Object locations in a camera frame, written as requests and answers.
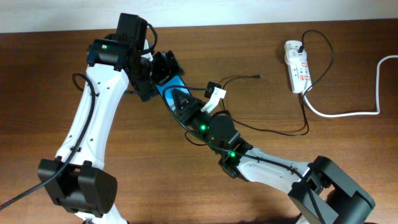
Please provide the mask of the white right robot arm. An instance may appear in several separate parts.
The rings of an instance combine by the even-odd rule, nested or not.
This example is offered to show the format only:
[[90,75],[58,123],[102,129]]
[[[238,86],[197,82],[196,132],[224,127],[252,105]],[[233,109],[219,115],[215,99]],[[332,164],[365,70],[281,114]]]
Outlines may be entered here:
[[364,223],[376,204],[331,159],[295,162],[272,156],[246,142],[227,111],[205,111],[198,98],[172,90],[176,119],[221,159],[233,179],[258,182],[286,193],[302,214],[302,223]]

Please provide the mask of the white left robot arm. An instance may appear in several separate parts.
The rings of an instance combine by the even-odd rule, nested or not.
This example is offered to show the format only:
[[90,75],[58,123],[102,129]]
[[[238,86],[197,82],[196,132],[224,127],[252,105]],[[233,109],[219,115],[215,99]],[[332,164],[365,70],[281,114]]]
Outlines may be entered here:
[[142,101],[183,75],[172,51],[154,52],[145,38],[96,39],[88,48],[85,87],[72,126],[53,160],[41,160],[39,179],[51,201],[84,223],[126,223],[116,205],[118,182],[104,157],[114,115],[132,85]]

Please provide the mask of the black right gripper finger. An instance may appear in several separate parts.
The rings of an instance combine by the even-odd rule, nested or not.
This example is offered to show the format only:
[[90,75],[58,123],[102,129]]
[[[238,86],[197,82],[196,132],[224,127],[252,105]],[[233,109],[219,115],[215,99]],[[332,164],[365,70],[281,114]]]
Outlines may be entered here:
[[174,89],[172,90],[172,98],[174,101],[174,111],[178,111],[181,109],[183,102],[187,99],[187,94],[180,90]]
[[181,108],[188,108],[198,102],[199,102],[198,98],[195,98],[188,93],[180,92],[180,107]]

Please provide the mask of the blue smartphone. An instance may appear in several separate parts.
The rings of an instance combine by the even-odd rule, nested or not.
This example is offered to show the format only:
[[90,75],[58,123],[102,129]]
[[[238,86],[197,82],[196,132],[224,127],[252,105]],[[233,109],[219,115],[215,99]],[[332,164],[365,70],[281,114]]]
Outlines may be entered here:
[[[180,75],[174,76],[172,79],[170,79],[166,84],[164,85],[157,85],[156,89],[159,92],[159,94],[161,96],[163,96],[163,90],[168,87],[168,86],[186,86],[185,82],[183,81],[183,79],[181,78]],[[173,90],[178,90],[181,92],[184,92],[188,95],[191,95],[190,90],[185,89],[185,88],[169,88],[166,92],[165,92],[165,99],[167,101],[167,104],[170,106],[170,109],[175,112],[175,102],[174,102],[174,98],[172,96],[172,91]]]

